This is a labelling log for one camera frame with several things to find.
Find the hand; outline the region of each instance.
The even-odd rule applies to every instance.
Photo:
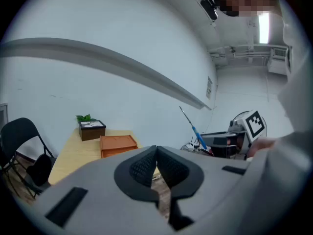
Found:
[[[277,139],[270,139],[270,138],[258,138],[256,141],[253,142],[249,152],[248,158],[253,157],[256,152],[262,149],[271,148]]]

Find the green plant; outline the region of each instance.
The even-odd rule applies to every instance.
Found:
[[[86,115],[86,116],[76,116],[77,121],[79,122],[84,122],[84,121],[97,121],[97,119],[95,118],[91,118],[90,114]]]

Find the orange tray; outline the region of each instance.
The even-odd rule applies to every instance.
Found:
[[[126,151],[138,149],[136,141],[128,136],[100,136],[101,157],[106,158]]]

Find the black bag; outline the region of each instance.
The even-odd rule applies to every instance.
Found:
[[[42,154],[35,161],[34,165],[29,166],[26,172],[30,175],[37,186],[42,186],[51,172],[51,160],[47,154]]]

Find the ceiling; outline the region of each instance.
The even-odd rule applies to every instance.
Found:
[[[217,11],[217,20],[212,21],[200,5],[201,0],[164,0],[173,6],[190,23],[199,38],[205,43],[217,67],[236,65],[264,66],[272,45],[285,46],[282,18],[270,14],[269,43],[259,44],[258,17],[229,17]],[[262,57],[238,58],[262,52]]]

